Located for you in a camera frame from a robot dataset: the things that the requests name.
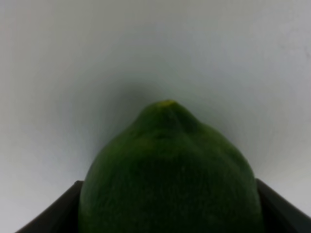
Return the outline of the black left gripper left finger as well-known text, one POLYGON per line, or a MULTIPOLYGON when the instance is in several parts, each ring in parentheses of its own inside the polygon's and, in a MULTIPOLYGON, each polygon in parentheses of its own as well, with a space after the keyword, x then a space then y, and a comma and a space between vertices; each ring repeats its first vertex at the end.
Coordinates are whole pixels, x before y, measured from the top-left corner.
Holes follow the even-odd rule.
POLYGON ((53 204, 17 233, 77 233, 82 185, 82 181, 76 181, 53 204))

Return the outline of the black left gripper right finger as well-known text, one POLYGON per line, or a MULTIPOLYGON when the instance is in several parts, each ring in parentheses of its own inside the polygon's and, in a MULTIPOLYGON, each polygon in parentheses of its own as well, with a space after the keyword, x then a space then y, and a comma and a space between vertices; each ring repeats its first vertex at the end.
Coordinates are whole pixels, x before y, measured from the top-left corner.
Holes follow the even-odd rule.
POLYGON ((311 233, 311 218, 256 179, 267 233, 311 233))

